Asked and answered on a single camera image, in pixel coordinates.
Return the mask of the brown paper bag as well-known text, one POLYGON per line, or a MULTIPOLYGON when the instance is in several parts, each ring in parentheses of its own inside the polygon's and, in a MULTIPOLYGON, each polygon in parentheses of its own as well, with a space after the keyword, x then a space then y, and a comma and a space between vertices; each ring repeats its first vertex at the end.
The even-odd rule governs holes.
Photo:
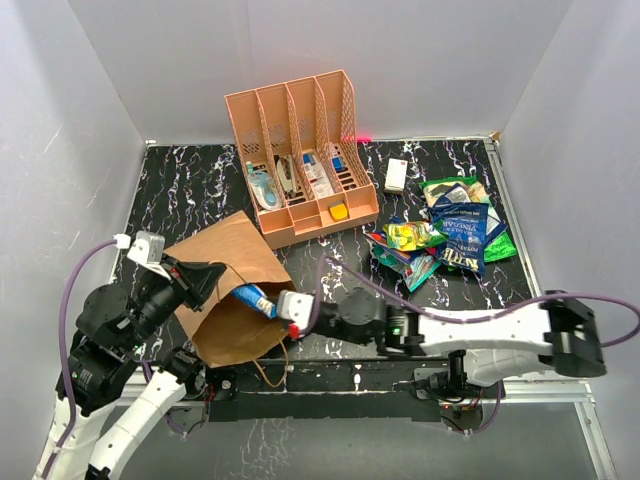
POLYGON ((210 368, 256 361, 287 336, 282 322, 269 319, 232 295, 232 290, 254 284, 267 296, 294 284, 258 229, 243 211, 186 238, 166 250, 181 262, 221 262, 227 270, 200 312, 176 311, 196 354, 210 368))

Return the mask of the blue white wafer bar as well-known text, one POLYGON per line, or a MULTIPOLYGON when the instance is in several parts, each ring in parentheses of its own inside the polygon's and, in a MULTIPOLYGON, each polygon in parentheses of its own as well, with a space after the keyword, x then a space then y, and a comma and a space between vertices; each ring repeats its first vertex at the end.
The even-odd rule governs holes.
POLYGON ((244 284, 238 286, 231 291, 231 294, 234 298, 267 318, 274 319, 276 317, 276 305, 257 285, 244 284))

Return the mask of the blue biscuit pack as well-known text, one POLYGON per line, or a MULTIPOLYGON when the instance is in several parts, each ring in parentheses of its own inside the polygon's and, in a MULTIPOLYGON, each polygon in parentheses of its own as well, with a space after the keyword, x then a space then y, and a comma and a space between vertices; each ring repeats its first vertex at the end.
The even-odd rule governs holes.
POLYGON ((384 231, 366 231, 364 237, 373 246, 380 247, 385 253, 406 265, 410 265, 416 258, 427 254, 426 250, 402 251, 392 248, 387 243, 387 235, 384 231))

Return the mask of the red green candy pack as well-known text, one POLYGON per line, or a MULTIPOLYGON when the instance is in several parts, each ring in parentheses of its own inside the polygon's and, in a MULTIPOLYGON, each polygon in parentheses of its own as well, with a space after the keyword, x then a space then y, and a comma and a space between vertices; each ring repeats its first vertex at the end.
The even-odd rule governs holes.
POLYGON ((414 292, 426 280, 428 280, 440 262, 432 255, 423 254, 416 257, 410 264, 398 263, 395 270, 402 276, 406 288, 414 292))

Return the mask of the yellow green snack pack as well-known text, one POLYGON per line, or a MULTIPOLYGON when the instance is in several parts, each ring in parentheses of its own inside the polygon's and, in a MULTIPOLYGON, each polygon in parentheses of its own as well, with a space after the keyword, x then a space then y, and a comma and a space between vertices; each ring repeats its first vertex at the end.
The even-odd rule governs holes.
POLYGON ((386 242, 399 251, 417 251, 436 247, 447 238, 427 221, 389 223, 383 226, 386 242))

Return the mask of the dark blue vinegar chips bag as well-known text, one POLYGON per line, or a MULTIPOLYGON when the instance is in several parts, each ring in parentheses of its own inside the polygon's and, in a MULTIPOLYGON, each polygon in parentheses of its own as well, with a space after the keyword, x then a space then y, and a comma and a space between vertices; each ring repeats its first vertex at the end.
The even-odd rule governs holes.
POLYGON ((440 262, 483 275, 487 219, 488 205, 484 203, 452 203, 435 207, 434 226, 446 237, 446 242, 438 246, 440 262))

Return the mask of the green Chuba chips bag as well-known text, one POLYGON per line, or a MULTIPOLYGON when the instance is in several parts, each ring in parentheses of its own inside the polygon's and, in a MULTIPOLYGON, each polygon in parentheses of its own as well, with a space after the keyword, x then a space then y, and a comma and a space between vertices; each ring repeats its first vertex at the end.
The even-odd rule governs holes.
MULTIPOLYGON (((427 206, 429 210, 432 211, 434 209, 434 204, 437 198, 440 195, 442 195, 444 192, 446 192, 455 183, 472 185, 474 182, 479 182, 484 187, 484 185, 475 176, 471 176, 471 177, 458 176, 458 177, 447 177, 439 180, 429 180, 429 181, 422 182, 420 184, 420 187, 426 199, 427 206)), ((507 259, 517 254, 517 249, 507 233, 507 224, 501 218, 500 220, 506 225, 506 229, 490 245, 485 246, 484 260, 487 263, 507 259)))

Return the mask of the blue snack pouch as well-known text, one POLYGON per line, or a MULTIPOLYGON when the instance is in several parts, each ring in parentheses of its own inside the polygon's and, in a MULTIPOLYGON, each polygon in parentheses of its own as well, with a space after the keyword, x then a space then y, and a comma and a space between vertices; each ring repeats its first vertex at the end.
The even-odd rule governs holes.
POLYGON ((472 185, 455 183, 437 198, 434 208, 442 208, 445 205, 455 203, 484 203, 488 206, 486 245, 490 245, 506 229, 506 225, 500 220, 488 194, 479 182, 474 182, 472 185))

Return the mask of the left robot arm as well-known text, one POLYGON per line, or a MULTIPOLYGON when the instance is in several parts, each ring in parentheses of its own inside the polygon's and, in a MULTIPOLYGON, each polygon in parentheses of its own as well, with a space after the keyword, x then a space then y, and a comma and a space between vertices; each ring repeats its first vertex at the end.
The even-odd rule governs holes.
POLYGON ((226 271, 220 262, 180 262, 164 255, 134 297, 118 284, 86 298, 72 343, 61 341, 61 375, 37 479, 118 479, 153 428, 183 398, 206 387, 205 365, 177 347, 142 393, 104 426, 139 365, 134 353, 181 306, 202 311, 226 271))

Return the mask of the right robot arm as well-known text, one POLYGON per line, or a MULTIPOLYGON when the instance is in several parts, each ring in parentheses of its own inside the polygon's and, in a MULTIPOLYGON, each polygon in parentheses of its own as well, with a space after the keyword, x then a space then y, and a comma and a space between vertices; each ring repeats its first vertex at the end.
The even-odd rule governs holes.
POLYGON ((356 288, 338 304, 320 303, 311 330, 372 343, 381 356, 444 357, 447 377, 428 386, 460 397, 532 372, 572 378, 606 372, 593 310, 564 291, 507 309, 444 311, 402 308, 356 288))

